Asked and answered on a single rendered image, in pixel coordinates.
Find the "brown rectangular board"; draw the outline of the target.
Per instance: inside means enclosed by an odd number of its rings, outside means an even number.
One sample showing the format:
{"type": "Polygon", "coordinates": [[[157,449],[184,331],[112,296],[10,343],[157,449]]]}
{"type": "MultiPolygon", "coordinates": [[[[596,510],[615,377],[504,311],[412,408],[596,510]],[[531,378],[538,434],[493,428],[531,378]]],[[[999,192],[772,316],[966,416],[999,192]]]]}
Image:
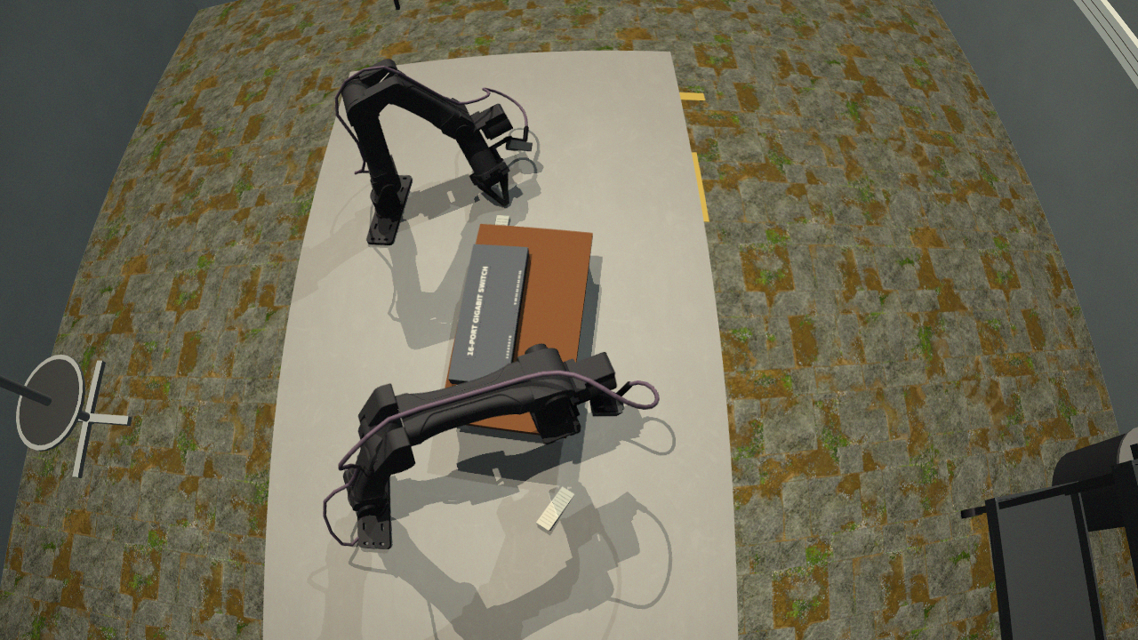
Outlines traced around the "brown rectangular board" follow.
{"type": "MultiPolygon", "coordinates": [[[[516,361],[536,344],[577,362],[593,233],[480,224],[476,244],[529,247],[523,305],[517,323],[516,361]]],[[[513,362],[516,362],[513,361],[513,362]]],[[[541,435],[529,412],[497,416],[457,428],[486,427],[541,435]]]]}

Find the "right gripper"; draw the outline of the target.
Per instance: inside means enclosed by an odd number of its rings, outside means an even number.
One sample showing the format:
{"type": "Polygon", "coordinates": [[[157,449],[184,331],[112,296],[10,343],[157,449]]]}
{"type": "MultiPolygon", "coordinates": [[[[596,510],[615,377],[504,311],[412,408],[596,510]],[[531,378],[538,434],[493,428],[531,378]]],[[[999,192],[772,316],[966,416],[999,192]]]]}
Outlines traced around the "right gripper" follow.
{"type": "MultiPolygon", "coordinates": [[[[587,401],[589,401],[595,412],[618,411],[615,397],[609,396],[607,393],[601,394],[601,396],[587,397],[584,402],[587,401]]],[[[570,407],[566,407],[564,412],[554,417],[541,416],[537,411],[530,413],[537,432],[541,433],[543,443],[554,443],[556,440],[564,438],[568,435],[580,433],[582,425],[577,419],[577,416],[580,416],[580,411],[578,411],[577,405],[584,404],[584,402],[580,401],[580,397],[570,397],[570,407]]]]}

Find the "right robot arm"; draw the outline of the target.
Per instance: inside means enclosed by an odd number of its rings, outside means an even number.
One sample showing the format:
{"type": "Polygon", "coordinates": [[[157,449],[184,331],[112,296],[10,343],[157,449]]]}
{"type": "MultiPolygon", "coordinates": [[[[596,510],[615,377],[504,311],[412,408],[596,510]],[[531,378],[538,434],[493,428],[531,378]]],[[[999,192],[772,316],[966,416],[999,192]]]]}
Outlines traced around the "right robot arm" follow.
{"type": "Polygon", "coordinates": [[[365,407],[358,411],[358,440],[387,417],[399,415],[398,408],[404,426],[401,419],[391,420],[358,446],[357,479],[347,489],[347,500],[357,512],[358,547],[390,549],[388,478],[415,465],[411,446],[442,432],[492,417],[536,411],[541,416],[554,417],[570,407],[569,397],[585,401],[605,393],[589,381],[575,380],[572,377],[519,379],[523,374],[527,376],[551,370],[582,374],[589,380],[600,381],[605,388],[617,388],[613,364],[607,352],[587,356],[580,362],[574,362],[574,359],[562,361],[556,348],[546,348],[545,344],[530,346],[522,356],[517,356],[516,362],[509,362],[508,367],[501,367],[496,372],[486,374],[479,380],[461,381],[451,388],[403,393],[401,396],[395,396],[391,381],[376,388],[373,395],[366,397],[365,407]]]}

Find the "grey network switch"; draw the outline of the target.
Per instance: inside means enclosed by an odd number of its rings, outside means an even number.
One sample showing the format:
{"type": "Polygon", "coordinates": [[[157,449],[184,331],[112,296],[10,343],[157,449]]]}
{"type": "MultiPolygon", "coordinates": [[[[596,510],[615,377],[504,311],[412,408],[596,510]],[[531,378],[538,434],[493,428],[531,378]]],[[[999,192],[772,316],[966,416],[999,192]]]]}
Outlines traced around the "grey network switch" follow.
{"type": "Polygon", "coordinates": [[[479,380],[516,361],[528,247],[473,244],[448,380],[479,380]]]}

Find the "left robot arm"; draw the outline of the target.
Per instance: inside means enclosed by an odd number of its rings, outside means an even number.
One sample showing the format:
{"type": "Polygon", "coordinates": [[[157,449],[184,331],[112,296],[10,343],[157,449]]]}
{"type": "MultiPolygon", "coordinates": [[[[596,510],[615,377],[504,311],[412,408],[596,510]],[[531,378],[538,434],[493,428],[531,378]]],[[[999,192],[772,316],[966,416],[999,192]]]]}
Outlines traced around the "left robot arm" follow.
{"type": "Polygon", "coordinates": [[[444,136],[456,140],[464,155],[476,151],[486,143],[479,130],[487,140],[493,140],[513,129],[501,104],[471,115],[465,105],[452,104],[414,84],[409,77],[385,68],[365,69],[357,77],[352,77],[344,84],[341,96],[347,120],[357,133],[358,146],[365,153],[366,171],[370,177],[373,175],[370,179],[373,184],[370,198],[373,200],[376,214],[366,232],[368,244],[394,243],[413,181],[410,175],[398,175],[393,155],[389,154],[385,141],[381,120],[378,116],[381,116],[381,110],[388,104],[403,107],[430,121],[444,136]],[[385,82],[381,81],[382,77],[385,82]]]}

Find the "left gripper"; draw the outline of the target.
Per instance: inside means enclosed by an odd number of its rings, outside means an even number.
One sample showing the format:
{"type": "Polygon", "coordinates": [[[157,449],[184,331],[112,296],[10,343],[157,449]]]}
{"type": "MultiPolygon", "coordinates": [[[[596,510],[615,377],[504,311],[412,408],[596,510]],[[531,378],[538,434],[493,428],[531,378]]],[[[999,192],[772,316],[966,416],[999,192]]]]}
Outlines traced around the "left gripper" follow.
{"type": "Polygon", "coordinates": [[[508,163],[502,162],[503,158],[500,157],[496,148],[498,148],[501,143],[508,143],[509,140],[525,141],[525,139],[508,136],[490,147],[488,147],[487,143],[484,143],[476,151],[465,155],[467,161],[475,172],[470,174],[470,179],[473,184],[478,186],[481,191],[486,192],[489,197],[494,198],[494,200],[497,200],[503,206],[509,205],[509,169],[508,163]],[[501,199],[496,192],[490,190],[490,187],[498,182],[501,184],[501,195],[503,196],[503,199],[501,199]]]}

